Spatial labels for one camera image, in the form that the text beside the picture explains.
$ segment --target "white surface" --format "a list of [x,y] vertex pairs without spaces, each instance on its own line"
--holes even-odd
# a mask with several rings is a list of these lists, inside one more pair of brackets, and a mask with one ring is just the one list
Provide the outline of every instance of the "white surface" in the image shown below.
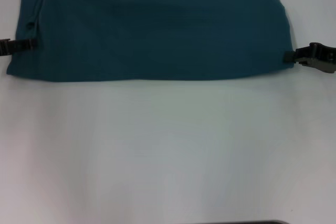
[[[0,0],[14,38],[20,0]],[[334,0],[281,0],[336,46]],[[334,223],[336,75],[46,83],[0,59],[0,223]]]

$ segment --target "folded garment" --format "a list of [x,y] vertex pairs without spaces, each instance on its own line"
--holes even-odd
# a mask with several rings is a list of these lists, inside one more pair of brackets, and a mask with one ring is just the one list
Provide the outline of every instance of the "folded garment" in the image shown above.
[[280,0],[22,0],[7,73],[55,82],[222,80],[293,67]]

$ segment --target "white table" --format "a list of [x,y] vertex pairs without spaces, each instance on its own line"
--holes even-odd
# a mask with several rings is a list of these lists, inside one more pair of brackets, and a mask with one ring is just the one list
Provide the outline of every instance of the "white table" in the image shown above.
[[[20,0],[0,0],[14,38]],[[335,0],[281,0],[295,47],[336,46]],[[48,83],[0,59],[0,223],[334,223],[336,75]]]

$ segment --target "folded cloth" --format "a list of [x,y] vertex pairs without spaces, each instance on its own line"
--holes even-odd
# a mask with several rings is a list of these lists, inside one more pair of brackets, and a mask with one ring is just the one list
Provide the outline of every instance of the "folded cloth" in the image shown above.
[[22,0],[7,73],[55,82],[222,80],[291,68],[280,0]]

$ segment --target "teal fabric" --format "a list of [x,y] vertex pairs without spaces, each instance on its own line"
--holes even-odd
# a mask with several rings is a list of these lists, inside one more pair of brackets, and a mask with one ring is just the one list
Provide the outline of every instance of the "teal fabric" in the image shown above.
[[22,0],[7,73],[56,82],[221,80],[291,68],[279,0]]

